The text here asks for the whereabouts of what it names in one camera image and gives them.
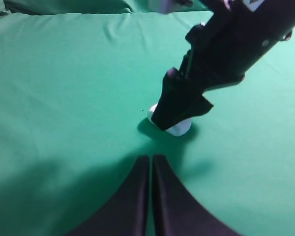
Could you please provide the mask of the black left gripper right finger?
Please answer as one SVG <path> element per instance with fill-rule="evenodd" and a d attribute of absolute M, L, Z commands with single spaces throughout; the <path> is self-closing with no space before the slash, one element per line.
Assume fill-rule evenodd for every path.
<path fill-rule="evenodd" d="M 186 189 L 167 157 L 152 158 L 152 210 L 157 236 L 237 236 Z"/>

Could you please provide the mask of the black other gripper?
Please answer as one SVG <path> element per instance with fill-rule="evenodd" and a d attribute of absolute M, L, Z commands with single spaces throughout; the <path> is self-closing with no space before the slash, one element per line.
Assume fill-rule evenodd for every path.
<path fill-rule="evenodd" d="M 291 38 L 295 0 L 206 0 L 213 15 L 186 35 L 191 49 L 178 76 L 178 92 L 192 95 L 192 117 L 213 104 L 201 93 L 239 84 L 264 54 Z"/>

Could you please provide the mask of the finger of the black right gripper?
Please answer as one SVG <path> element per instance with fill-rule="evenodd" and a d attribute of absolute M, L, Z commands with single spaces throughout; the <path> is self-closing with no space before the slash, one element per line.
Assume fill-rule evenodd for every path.
<path fill-rule="evenodd" d="M 176 68 L 169 69 L 163 78 L 161 95 L 152 121 L 160 130 L 165 131 L 187 118 L 192 118 L 192 96 L 195 94 L 200 95 Z"/>

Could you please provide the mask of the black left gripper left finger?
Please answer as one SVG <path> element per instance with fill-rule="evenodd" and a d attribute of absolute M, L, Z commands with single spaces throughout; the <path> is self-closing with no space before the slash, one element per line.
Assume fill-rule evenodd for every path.
<path fill-rule="evenodd" d="M 67 236 L 144 236 L 149 199 L 149 157 L 137 158 L 110 199 Z"/>

